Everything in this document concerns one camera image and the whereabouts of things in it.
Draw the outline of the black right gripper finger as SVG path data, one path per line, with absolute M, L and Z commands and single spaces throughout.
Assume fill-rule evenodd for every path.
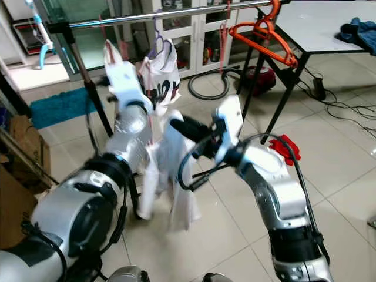
M 190 139 L 192 142 L 199 143 L 201 140 L 206 139 L 209 135 L 210 126 L 200 121 L 191 118 L 190 116 L 183 116 L 182 120 L 172 118 L 169 122 L 170 126 L 180 132 L 183 137 Z

